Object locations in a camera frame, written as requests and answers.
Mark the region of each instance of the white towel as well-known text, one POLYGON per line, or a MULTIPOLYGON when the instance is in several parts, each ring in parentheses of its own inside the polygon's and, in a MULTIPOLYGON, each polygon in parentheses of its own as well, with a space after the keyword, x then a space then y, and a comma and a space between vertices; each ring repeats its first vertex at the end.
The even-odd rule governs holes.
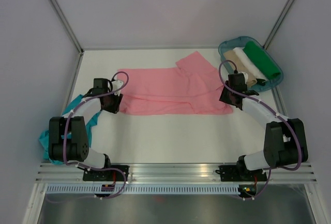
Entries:
POLYGON ((267 81, 267 78, 264 76, 264 74, 255 66, 255 64, 253 64, 253 62, 248 58, 242 48, 236 47, 235 49, 233 49, 233 51, 239 57, 243 65, 249 70, 249 72, 254 75, 254 77, 267 81))

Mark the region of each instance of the red wire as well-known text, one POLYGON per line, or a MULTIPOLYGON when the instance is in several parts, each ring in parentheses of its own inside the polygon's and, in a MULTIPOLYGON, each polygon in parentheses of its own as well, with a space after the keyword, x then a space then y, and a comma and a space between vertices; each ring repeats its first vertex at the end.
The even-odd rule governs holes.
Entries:
POLYGON ((115 185, 116 184, 116 172, 114 171, 113 172, 113 185, 115 185))
POLYGON ((258 184, 258 178, 257 178, 257 176, 254 175, 254 179, 255 179, 255 183, 254 183, 253 187, 255 187, 258 184))

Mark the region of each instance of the beige towel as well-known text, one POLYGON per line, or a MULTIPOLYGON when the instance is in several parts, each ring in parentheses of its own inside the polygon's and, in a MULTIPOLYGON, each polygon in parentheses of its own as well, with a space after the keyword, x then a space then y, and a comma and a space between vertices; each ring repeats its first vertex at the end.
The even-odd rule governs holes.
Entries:
POLYGON ((233 50, 227 51, 223 53, 224 57, 227 60, 231 60, 234 62, 237 66, 238 72, 245 72, 248 75, 248 80, 247 80, 247 86, 251 88, 254 84, 257 83, 256 77, 252 73, 249 72, 249 70, 243 65, 243 63, 240 61, 239 57, 235 54, 233 50))

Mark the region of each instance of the white wall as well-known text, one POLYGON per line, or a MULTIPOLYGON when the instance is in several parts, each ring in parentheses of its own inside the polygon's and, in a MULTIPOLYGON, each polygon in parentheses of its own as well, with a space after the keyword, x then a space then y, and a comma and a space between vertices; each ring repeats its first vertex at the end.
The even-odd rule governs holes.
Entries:
POLYGON ((284 71, 291 117, 304 121, 309 160, 331 210, 331 0, 297 0, 269 49, 284 71))
POLYGON ((89 48, 216 47, 264 43, 287 0, 58 0, 89 48))
POLYGON ((0 0, 0 223, 22 221, 39 134, 61 111, 77 51, 48 0, 0 0))

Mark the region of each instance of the folded towel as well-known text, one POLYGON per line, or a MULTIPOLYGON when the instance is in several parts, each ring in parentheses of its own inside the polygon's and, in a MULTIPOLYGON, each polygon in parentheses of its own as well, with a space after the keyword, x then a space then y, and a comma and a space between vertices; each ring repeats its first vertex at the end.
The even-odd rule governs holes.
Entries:
MULTIPOLYGON (((254 77, 254 75, 243 65, 243 63, 240 61, 239 57, 236 55, 236 53, 232 50, 224 52, 223 53, 224 57, 227 60, 231 60, 232 62, 234 62, 237 66, 237 70, 238 72, 245 72, 248 75, 248 79, 247 79, 247 86, 248 87, 252 87, 254 84, 257 83, 257 79, 254 77)), ((234 65, 232 63, 229 63, 232 67, 232 69, 234 70, 234 65)))
POLYGON ((253 41, 246 43, 244 52, 256 67, 269 79, 272 80, 280 75, 280 71, 269 56, 253 41))
POLYGON ((235 54, 239 57, 243 65, 254 75, 255 78, 261 78, 267 80, 267 78, 260 72, 260 70, 253 64, 253 62, 248 58, 246 53, 239 47, 233 49, 235 54))

